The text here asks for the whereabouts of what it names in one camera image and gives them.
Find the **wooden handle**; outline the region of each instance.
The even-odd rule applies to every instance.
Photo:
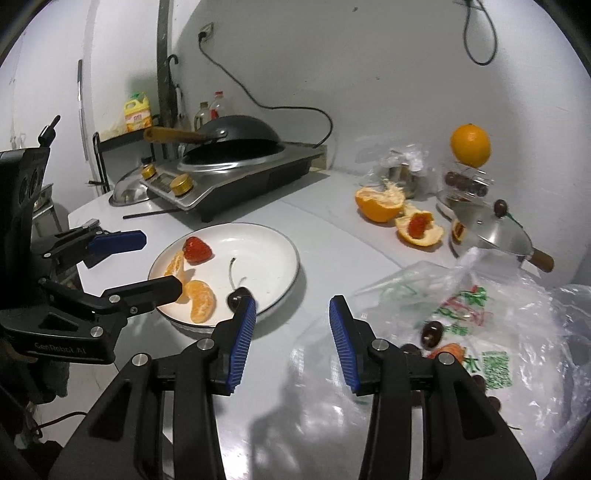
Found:
[[[144,140],[150,143],[201,144],[206,142],[208,137],[197,132],[187,132],[177,128],[150,127],[144,130]]]
[[[542,272],[550,273],[554,270],[554,258],[537,248],[534,248],[534,254],[531,256],[529,262]]]

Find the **black cable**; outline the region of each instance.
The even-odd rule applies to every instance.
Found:
[[[62,420],[65,419],[69,419],[70,417],[74,417],[76,415],[86,415],[85,411],[72,411],[70,413],[67,413],[66,415],[62,415],[61,417],[52,420],[52,421],[48,421],[45,423],[41,423],[40,425],[35,421],[35,419],[33,418],[33,415],[31,415],[31,412],[29,412],[25,407],[23,407],[16,398],[14,398],[14,396],[6,389],[2,386],[2,384],[0,384],[0,390],[2,390],[4,392],[4,394],[8,397],[8,399],[14,404],[14,406],[16,406],[16,408],[18,408],[22,414],[29,420],[29,422],[32,424],[33,428],[32,428],[32,432],[35,434],[37,434],[39,436],[39,438],[43,438],[43,432],[41,431],[42,428],[45,427],[49,427],[51,425],[55,425],[56,423],[60,423]]]
[[[329,128],[329,132],[326,134],[326,136],[320,140],[316,145],[314,145],[313,148],[317,148],[319,146],[321,146],[324,142],[326,142],[326,140],[328,139],[328,137],[331,136],[332,131],[333,131],[333,127],[334,127],[334,123],[332,118],[330,117],[330,115],[328,113],[326,113],[324,110],[320,109],[320,108],[316,108],[314,106],[287,106],[287,105],[281,105],[281,106],[269,106],[269,105],[263,105],[262,103],[258,102],[253,96],[252,94],[248,91],[248,89],[244,86],[244,84],[238,80],[234,75],[232,75],[229,71],[227,71],[223,65],[221,65],[220,63],[216,62],[213,58],[211,58],[207,53],[205,53],[203,51],[203,48],[201,47],[201,42],[202,40],[205,38],[206,34],[204,32],[200,32],[199,33],[199,50],[201,51],[201,53],[205,56],[205,58],[207,58],[211,63],[213,63],[216,67],[220,68],[226,75],[228,75],[232,80],[234,80],[234,82],[236,82],[238,84],[238,86],[244,90],[244,93],[246,93],[247,97],[250,98],[250,100],[252,101],[252,103],[254,103],[257,107],[263,108],[265,110],[311,110],[313,112],[318,112],[318,113],[322,113],[322,115],[324,115],[330,124],[330,128]]]
[[[14,398],[14,396],[6,388],[4,388],[2,384],[0,384],[0,390],[4,392],[6,397],[13,403],[13,405],[16,408],[18,408],[22,412],[23,416],[30,422],[30,424],[33,426],[33,432],[40,432],[39,424],[35,421],[33,415],[31,415],[31,412],[29,412],[25,407],[23,407],[20,404],[20,402],[16,398]]]
[[[87,413],[85,411],[71,411],[70,413],[62,415],[61,417],[56,418],[55,420],[48,421],[45,423],[41,423],[40,425],[37,425],[36,431],[38,431],[39,434],[43,435],[41,433],[41,429],[44,429],[45,427],[50,427],[51,425],[55,425],[56,423],[60,423],[62,420],[69,419],[70,417],[76,417],[78,415],[85,416],[85,415],[87,415]]]
[[[466,50],[467,55],[470,57],[470,60],[473,61],[474,63],[476,63],[476,65],[480,65],[481,67],[486,67],[487,65],[490,65],[492,63],[492,61],[495,59],[496,57],[496,52],[499,48],[499,38],[497,37],[496,34],[496,28],[495,28],[495,24],[492,22],[492,18],[491,16],[488,14],[488,11],[486,11],[486,8],[484,7],[484,5],[482,5],[482,1],[480,0],[464,0],[466,3],[466,23],[464,23],[464,49]],[[490,23],[491,25],[491,29],[492,29],[492,36],[494,38],[494,42],[495,42],[495,47],[492,51],[492,55],[491,57],[487,60],[487,61],[478,61],[476,60],[473,56],[472,53],[470,52],[470,48],[468,48],[468,26],[470,26],[470,13],[472,12],[472,2],[477,2],[478,5],[480,5],[480,8],[482,8],[482,11],[484,12],[484,14],[486,15],[486,18],[488,20],[488,23]]]

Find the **electrical outlet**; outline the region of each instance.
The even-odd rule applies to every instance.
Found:
[[[455,4],[462,5],[463,7],[466,6],[466,0],[453,0],[453,2]],[[468,0],[468,3],[470,4],[470,8],[474,8],[476,10],[482,10],[482,7],[480,5],[478,5],[478,2],[475,2],[474,0]]]
[[[213,22],[208,23],[207,25],[204,25],[201,27],[201,30],[199,30],[199,33],[204,32],[205,33],[205,38],[202,39],[202,41],[207,41],[209,40],[212,35],[213,35]]]

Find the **dark cherry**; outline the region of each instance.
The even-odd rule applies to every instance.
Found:
[[[423,348],[435,348],[439,342],[441,342],[442,336],[443,325],[441,322],[428,322],[425,324],[423,331],[421,332],[421,345]]]
[[[458,175],[456,180],[456,188],[460,190],[460,192],[467,192],[471,183],[472,181],[468,177],[465,177],[464,175]]]
[[[236,290],[230,293],[230,295],[227,296],[226,303],[228,304],[228,307],[232,312],[236,312],[236,310],[238,309],[238,305],[240,304],[240,301],[243,297],[252,298],[251,291],[248,290],[248,288],[246,287],[238,287]]]
[[[419,347],[417,347],[416,345],[413,345],[412,343],[405,343],[402,347],[400,347],[400,349],[404,353],[408,353],[409,355],[422,356],[421,349]]]
[[[501,401],[496,397],[487,397],[488,401],[491,402],[492,408],[496,411],[501,411]]]
[[[478,388],[484,393],[486,391],[486,380],[482,375],[472,375],[472,379],[478,385]]]
[[[507,211],[509,211],[509,207],[506,201],[497,200],[493,205],[493,210],[498,218],[502,218],[507,214]]]
[[[479,184],[476,195],[479,197],[486,197],[488,195],[488,187],[482,183]]]
[[[454,187],[456,186],[456,182],[457,182],[457,173],[454,171],[448,171],[445,174],[445,178],[444,178],[445,184],[449,185],[450,187]]]

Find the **metal bowl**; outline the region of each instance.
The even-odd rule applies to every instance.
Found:
[[[109,204],[113,207],[124,207],[149,200],[148,188],[140,182],[143,165],[123,175],[113,188]]]

